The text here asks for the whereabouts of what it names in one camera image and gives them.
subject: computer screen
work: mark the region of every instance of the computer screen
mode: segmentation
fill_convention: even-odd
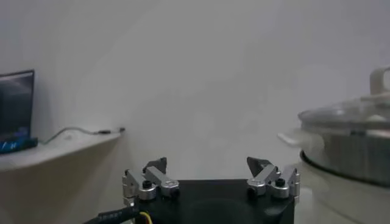
[[[0,141],[29,138],[34,70],[0,75]]]

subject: screw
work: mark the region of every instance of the screw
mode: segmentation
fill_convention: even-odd
[[[284,179],[281,179],[281,178],[279,178],[279,179],[277,179],[277,180],[275,181],[275,185],[276,185],[277,187],[283,187],[285,184],[286,184],[286,181],[285,181]]]
[[[150,189],[152,187],[152,182],[149,180],[143,181],[142,182],[142,188],[143,189]]]

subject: shelf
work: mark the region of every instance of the shelf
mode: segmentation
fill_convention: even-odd
[[[58,138],[50,144],[38,145],[36,148],[0,155],[0,172],[45,163],[95,145],[112,141],[119,138],[120,135],[119,133],[110,135],[86,135],[69,131],[63,134],[63,138]]]

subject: steel pot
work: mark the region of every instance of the steel pot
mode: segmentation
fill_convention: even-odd
[[[370,75],[371,95],[304,111],[301,128],[278,134],[304,161],[342,177],[390,187],[390,67]]]

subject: blue object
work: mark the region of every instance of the blue object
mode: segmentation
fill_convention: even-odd
[[[18,138],[13,141],[0,142],[0,154],[17,152],[25,149],[34,148],[38,145],[37,138]]]

